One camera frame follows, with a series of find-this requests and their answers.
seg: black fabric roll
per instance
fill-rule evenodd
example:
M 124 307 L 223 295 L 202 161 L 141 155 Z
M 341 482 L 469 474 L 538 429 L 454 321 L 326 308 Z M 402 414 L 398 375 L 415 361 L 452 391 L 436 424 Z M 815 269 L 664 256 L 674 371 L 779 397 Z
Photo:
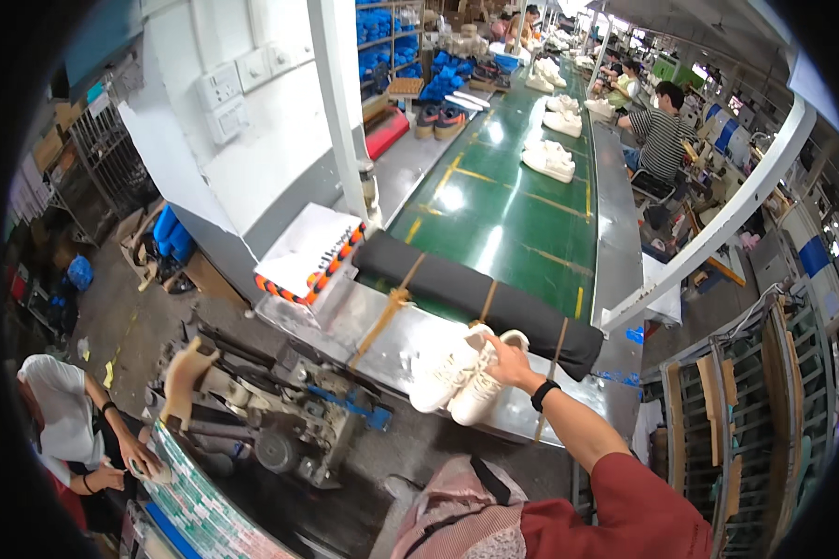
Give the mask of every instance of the black fabric roll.
M 363 273 L 400 284 L 420 253 L 387 232 L 377 231 L 358 248 L 353 263 Z M 493 281 L 467 266 L 426 254 L 407 289 L 416 296 L 440 300 L 478 316 Z M 565 319 L 563 313 L 534 295 L 498 284 L 485 323 L 499 334 L 512 328 L 521 330 L 529 339 L 532 353 L 552 360 Z M 599 356 L 603 332 L 571 317 L 568 319 L 557 362 L 566 374 L 581 382 Z

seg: hand holding shoe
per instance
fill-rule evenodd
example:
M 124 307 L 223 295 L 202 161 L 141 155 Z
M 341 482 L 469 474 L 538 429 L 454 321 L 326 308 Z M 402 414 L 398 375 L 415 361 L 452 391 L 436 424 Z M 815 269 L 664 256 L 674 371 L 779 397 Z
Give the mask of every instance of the hand holding shoe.
M 500 383 L 515 386 L 533 395 L 537 388 L 547 380 L 544 375 L 531 370 L 529 359 L 520 348 L 507 345 L 496 336 L 486 335 L 485 339 L 490 341 L 497 351 L 497 364 L 489 366 L 485 372 Z

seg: smartwatch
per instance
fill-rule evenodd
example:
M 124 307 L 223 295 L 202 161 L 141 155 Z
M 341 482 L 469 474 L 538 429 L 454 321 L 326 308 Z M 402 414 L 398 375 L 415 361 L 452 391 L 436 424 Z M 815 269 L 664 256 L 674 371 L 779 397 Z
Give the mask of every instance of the smartwatch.
M 535 408 L 537 413 L 544 413 L 544 396 L 546 396 L 547 393 L 550 392 L 551 388 L 562 390 L 557 383 L 553 382 L 548 378 L 546 381 L 544 381 L 543 385 L 537 388 L 534 395 L 531 397 L 531 407 Z

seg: hair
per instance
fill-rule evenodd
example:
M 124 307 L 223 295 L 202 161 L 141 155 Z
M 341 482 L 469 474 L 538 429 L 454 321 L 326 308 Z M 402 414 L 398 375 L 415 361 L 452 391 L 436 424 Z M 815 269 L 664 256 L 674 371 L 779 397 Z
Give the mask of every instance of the hair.
M 656 96 L 668 95 L 671 106 L 679 109 L 683 106 L 683 90 L 671 82 L 660 82 L 656 86 Z
M 622 61 L 622 65 L 625 66 L 625 68 L 630 68 L 634 72 L 635 76 L 640 73 L 640 63 L 633 58 L 626 58 Z

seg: cable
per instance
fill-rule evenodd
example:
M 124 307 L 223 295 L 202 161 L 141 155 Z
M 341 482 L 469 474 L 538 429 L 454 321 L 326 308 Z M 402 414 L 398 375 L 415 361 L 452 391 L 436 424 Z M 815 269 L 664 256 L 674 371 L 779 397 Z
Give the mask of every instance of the cable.
M 755 304 L 751 306 L 751 308 L 749 309 L 749 312 L 746 313 L 746 318 L 743 319 L 742 322 L 740 322 L 739 326 L 736 327 L 736 330 L 734 330 L 734 332 L 732 334 L 730 334 L 730 336 L 727 338 L 728 340 L 733 340 L 736 337 L 737 333 L 743 328 L 743 325 L 746 323 L 746 321 L 749 320 L 749 317 L 752 316 L 752 312 L 755 310 L 755 307 L 758 307 L 758 304 L 761 302 L 762 299 L 764 299 L 764 296 L 767 295 L 768 292 L 770 290 L 774 289 L 774 288 L 777 288 L 777 291 L 779 293 L 782 293 L 780 291 L 780 283 L 779 282 L 774 282 L 773 284 L 769 285 L 768 289 L 764 290 L 764 293 L 761 294 L 761 296 L 758 298 L 758 300 L 755 301 Z

